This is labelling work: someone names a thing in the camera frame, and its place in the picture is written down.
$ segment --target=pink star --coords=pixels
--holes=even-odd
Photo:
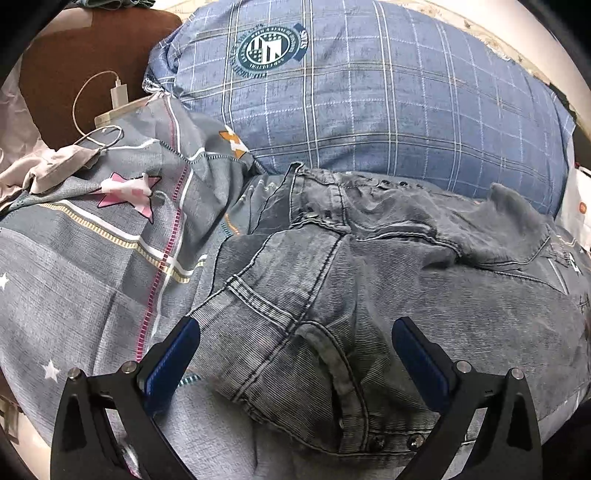
[[[100,189],[95,194],[104,193],[104,197],[97,205],[98,208],[110,207],[120,203],[129,203],[140,215],[147,218],[150,223],[154,223],[152,212],[152,187],[156,185],[162,177],[148,177],[142,174],[135,179],[125,179],[118,173],[112,173],[110,178],[103,180]]]

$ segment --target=blue plaid pillowcase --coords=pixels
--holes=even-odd
[[[222,120],[270,173],[301,161],[472,198],[497,182],[541,213],[560,206],[574,122],[556,94],[398,5],[221,0],[154,47],[144,88]]]

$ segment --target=star pattern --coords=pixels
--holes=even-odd
[[[110,178],[101,182],[101,188],[93,193],[103,193],[98,208],[110,207],[121,203],[129,203],[139,214],[154,222],[151,189],[162,177],[149,177],[145,173],[135,179],[125,179],[118,173],[111,174]]]
[[[238,135],[236,135],[234,133],[234,130],[232,130],[227,125],[225,125],[225,127],[226,127],[226,131],[220,132],[220,137],[222,137],[224,140],[228,140],[230,142],[230,147],[231,147],[232,151],[234,152],[234,156],[237,159],[240,159],[249,150],[247,149],[246,145],[244,143],[242,143],[242,140],[240,140],[240,137],[238,137]]]
[[[42,365],[43,370],[45,370],[45,379],[51,378],[53,381],[57,383],[57,374],[61,371],[58,370],[56,367],[53,366],[53,361],[49,360],[47,365]]]
[[[2,288],[2,291],[5,290],[6,288],[6,284],[8,283],[8,278],[6,277],[6,273],[4,273],[4,275],[2,277],[0,277],[0,287]]]

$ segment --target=jeans button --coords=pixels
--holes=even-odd
[[[407,447],[411,452],[418,452],[423,443],[425,443],[424,435],[422,433],[413,433],[408,437]]]
[[[381,452],[386,446],[386,438],[384,435],[376,435],[369,441],[369,451],[372,453]]]

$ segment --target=pillowcase logo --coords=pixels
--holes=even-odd
[[[291,59],[300,61],[308,43],[308,32],[300,24],[293,28],[258,25],[232,49],[232,66],[243,77],[264,77]]]

